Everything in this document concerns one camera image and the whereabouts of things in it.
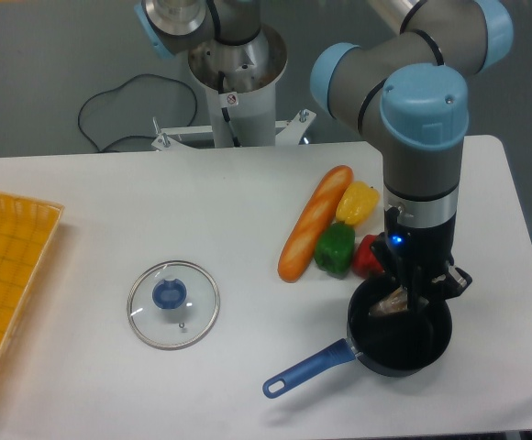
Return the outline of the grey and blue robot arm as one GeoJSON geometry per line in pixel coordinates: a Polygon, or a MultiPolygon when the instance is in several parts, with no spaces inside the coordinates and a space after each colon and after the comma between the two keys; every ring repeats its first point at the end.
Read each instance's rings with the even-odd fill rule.
{"type": "MultiPolygon", "coordinates": [[[[461,295],[471,277],[451,255],[466,80],[511,49],[512,19],[498,1],[376,1],[394,38],[372,49],[339,43],[317,58],[314,99],[382,155],[384,233],[373,254],[410,305],[461,295]]],[[[135,11],[163,58],[186,52],[206,92],[217,147],[270,146],[275,84],[287,63],[256,1],[140,1],[135,11]]]]}

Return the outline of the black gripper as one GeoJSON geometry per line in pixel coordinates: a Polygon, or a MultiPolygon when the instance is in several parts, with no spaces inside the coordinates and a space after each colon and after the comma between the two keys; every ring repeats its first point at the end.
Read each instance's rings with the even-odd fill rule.
{"type": "Polygon", "coordinates": [[[451,265],[455,222],[453,215],[441,225],[413,228],[385,216],[385,230],[370,248],[382,268],[400,283],[400,312],[420,314],[427,301],[458,298],[471,285],[471,275],[451,265]]]}

